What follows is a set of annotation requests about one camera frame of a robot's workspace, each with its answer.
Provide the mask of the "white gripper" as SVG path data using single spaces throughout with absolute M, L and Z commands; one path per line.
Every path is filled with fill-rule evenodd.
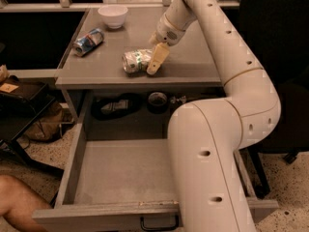
M 177 44 L 185 33 L 185 19 L 182 15 L 164 13 L 149 43 L 156 44 L 147 67 L 147 74 L 154 75 L 170 53 L 170 46 Z

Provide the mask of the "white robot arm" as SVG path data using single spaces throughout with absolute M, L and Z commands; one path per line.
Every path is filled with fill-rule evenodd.
M 151 37 L 147 68 L 155 74 L 185 30 L 197 21 L 225 92 L 173 113 L 168 143 L 184 232 L 256 232 L 235 151 L 276 127 L 281 103 L 259 60 L 217 0 L 174 0 Z

